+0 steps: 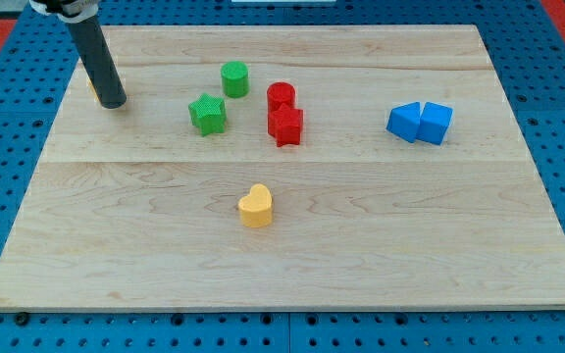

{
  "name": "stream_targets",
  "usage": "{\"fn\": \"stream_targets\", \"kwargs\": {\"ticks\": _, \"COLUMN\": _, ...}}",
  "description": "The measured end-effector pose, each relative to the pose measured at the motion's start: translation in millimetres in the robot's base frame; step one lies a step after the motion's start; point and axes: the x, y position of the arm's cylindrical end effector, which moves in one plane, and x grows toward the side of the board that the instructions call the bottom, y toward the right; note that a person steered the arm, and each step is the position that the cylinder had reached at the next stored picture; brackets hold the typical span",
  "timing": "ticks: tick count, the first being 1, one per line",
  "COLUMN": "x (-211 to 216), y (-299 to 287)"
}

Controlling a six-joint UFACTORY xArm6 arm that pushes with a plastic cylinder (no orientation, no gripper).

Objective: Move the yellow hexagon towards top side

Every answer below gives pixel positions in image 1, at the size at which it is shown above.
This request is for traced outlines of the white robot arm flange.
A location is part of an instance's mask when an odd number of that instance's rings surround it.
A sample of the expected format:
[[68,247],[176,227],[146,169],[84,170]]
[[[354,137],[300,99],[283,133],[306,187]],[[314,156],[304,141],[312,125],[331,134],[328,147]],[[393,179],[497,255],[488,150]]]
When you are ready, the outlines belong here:
[[81,23],[99,10],[99,0],[29,0],[29,5],[40,15],[55,15],[66,24]]

